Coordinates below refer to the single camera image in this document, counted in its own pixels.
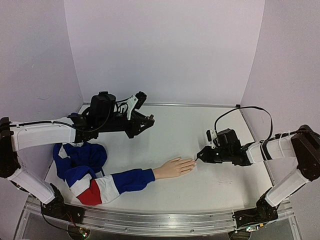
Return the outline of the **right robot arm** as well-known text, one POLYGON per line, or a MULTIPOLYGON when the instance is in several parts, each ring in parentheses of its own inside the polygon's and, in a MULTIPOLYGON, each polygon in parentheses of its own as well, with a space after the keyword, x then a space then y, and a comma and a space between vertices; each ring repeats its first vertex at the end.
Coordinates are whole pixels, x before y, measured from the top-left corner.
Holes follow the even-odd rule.
POLYGON ((281 202, 309 182, 320 177, 320 135, 308 125, 293 132, 278 133, 261 141, 242 145, 233 129, 206 132, 209 145, 197 153, 197 159, 209 164, 230 162, 247 167, 266 161, 294 158, 296 168, 268 189, 254 208, 236 211, 233 218, 239 227, 268 223, 278 218, 281 202))

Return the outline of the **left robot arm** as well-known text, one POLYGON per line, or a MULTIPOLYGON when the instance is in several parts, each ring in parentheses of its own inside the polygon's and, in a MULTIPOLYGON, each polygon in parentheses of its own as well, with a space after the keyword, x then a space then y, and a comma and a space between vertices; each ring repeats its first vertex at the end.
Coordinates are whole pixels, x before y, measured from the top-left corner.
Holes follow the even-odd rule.
POLYGON ((125 132, 132 139, 155 123, 154 116, 138 112, 147 96, 138 92, 118 101, 107 91, 91 98, 90 106, 81 114, 55 120, 11 122, 0 120, 0 176, 34 195, 56 218, 64 218, 67 206, 58 200, 59 190, 31 171, 18 160, 18 151, 50 144, 83 143, 97 139, 99 133, 125 132))

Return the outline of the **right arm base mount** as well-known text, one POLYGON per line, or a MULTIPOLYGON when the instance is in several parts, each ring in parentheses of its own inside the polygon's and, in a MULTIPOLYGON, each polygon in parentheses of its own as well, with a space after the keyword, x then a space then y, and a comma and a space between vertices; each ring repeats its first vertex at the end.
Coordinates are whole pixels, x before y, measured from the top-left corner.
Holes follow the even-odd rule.
POLYGON ((234 212, 232 218, 235 220, 236 229, 241 230, 277 220, 279 206, 280 204, 275 206, 270 205, 266 200, 266 196, 261 196, 254 208, 237 210, 234 212))

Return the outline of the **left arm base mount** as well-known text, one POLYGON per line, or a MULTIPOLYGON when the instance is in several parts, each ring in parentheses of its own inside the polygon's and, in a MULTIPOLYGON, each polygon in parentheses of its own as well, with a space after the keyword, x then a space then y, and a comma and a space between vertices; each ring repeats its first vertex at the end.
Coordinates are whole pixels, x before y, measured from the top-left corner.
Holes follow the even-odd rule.
POLYGON ((83 207, 66 204, 62 196, 56 196, 48 204, 42 205, 41 213, 55 219, 81 224, 84 219, 85 209, 83 207))

